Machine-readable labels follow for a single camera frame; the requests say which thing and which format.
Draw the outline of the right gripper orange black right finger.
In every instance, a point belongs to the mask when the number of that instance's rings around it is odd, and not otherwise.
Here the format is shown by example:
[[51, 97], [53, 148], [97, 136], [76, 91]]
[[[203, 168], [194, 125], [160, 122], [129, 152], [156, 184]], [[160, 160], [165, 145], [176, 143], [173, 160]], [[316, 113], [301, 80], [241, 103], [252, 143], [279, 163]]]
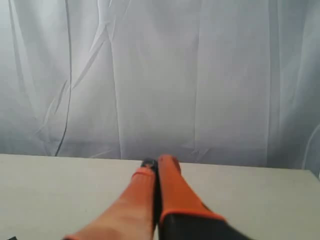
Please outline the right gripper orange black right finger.
[[160, 240], [249, 239], [203, 203], [182, 176], [175, 157], [159, 157], [158, 179], [162, 206], [158, 222]]

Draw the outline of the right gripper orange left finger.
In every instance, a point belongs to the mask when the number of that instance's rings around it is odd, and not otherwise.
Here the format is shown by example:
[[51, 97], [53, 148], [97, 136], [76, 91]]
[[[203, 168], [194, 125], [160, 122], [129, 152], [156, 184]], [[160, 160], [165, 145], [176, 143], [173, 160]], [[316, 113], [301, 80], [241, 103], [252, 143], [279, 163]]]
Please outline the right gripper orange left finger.
[[97, 219], [65, 240], [152, 240], [155, 219], [155, 191], [158, 163], [143, 160], [129, 184]]

